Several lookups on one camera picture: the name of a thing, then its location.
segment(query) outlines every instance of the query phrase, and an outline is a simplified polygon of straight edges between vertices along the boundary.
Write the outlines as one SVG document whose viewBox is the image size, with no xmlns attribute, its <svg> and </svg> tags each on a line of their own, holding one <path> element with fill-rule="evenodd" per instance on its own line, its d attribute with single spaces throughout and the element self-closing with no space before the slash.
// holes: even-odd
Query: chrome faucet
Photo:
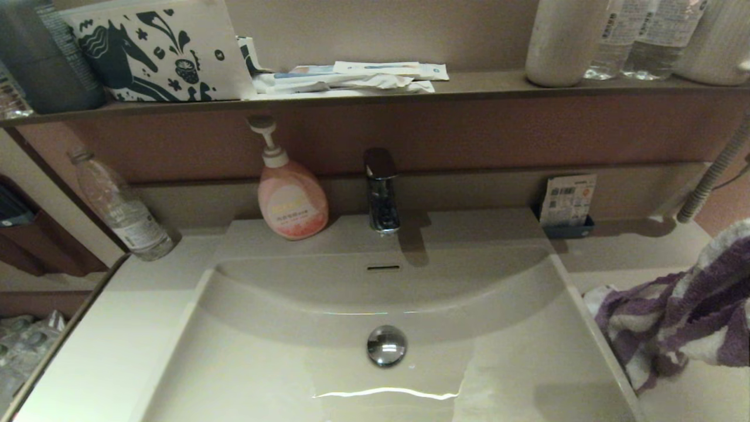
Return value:
<svg viewBox="0 0 750 422">
<path fill-rule="evenodd" d="M 370 148 L 364 152 L 364 162 L 370 227 L 381 234 L 395 233 L 401 226 L 401 221 L 393 189 L 393 178 L 398 174 L 391 153 L 385 148 Z"/>
</svg>

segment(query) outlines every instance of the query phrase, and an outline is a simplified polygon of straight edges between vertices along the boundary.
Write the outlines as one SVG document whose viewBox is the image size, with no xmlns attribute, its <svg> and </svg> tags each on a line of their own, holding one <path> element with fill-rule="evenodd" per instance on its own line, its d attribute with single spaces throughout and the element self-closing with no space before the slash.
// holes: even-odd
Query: bathroom sink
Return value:
<svg viewBox="0 0 750 422">
<path fill-rule="evenodd" d="M 530 212 L 403 227 L 289 243 L 233 223 L 133 422 L 640 420 Z M 388 368 L 367 349 L 384 325 L 406 338 Z"/>
</svg>

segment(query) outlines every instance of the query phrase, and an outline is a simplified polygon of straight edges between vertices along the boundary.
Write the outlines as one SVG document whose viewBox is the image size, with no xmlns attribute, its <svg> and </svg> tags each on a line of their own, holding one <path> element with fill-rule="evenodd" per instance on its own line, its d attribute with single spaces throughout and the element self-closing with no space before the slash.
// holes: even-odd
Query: pink soap bottle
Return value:
<svg viewBox="0 0 750 422">
<path fill-rule="evenodd" d="M 288 240 L 300 240 L 328 224 L 328 201 L 318 179 L 271 138 L 276 122 L 270 116 L 247 119 L 253 132 L 263 135 L 265 167 L 260 174 L 258 202 L 268 226 Z"/>
</svg>

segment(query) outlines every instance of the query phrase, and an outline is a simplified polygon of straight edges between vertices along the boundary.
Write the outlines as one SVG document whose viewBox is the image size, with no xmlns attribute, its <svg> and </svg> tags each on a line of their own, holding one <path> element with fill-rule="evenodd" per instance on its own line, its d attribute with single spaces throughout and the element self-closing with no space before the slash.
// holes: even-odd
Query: shelf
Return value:
<svg viewBox="0 0 750 422">
<path fill-rule="evenodd" d="M 608 81 L 584 80 L 571 88 L 542 88 L 530 83 L 524 71 L 454 72 L 448 82 L 435 82 L 433 94 L 295 95 L 269 97 L 259 95 L 253 100 L 212 101 L 193 103 L 112 102 L 96 110 L 36 115 L 0 121 L 0 128 L 63 122 L 76 119 L 103 119 L 117 116 L 138 116 L 162 113 L 218 112 L 229 110 L 267 110 L 278 107 L 336 106 L 350 104 L 387 104 L 420 101 L 484 100 L 500 98 L 551 98 L 582 95 L 643 95 L 662 93 L 732 93 L 750 92 L 750 85 L 708 86 L 672 77 L 665 81 L 647 82 L 629 79 Z"/>
</svg>

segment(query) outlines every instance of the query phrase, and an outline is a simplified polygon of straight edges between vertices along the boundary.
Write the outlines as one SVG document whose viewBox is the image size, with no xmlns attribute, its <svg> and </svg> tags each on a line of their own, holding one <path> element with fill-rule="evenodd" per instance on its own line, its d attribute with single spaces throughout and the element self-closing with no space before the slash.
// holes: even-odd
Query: sink drain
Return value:
<svg viewBox="0 0 750 422">
<path fill-rule="evenodd" d="M 376 328 L 367 339 L 367 355 L 382 368 L 401 362 L 406 353 L 407 338 L 404 332 L 391 325 Z"/>
</svg>

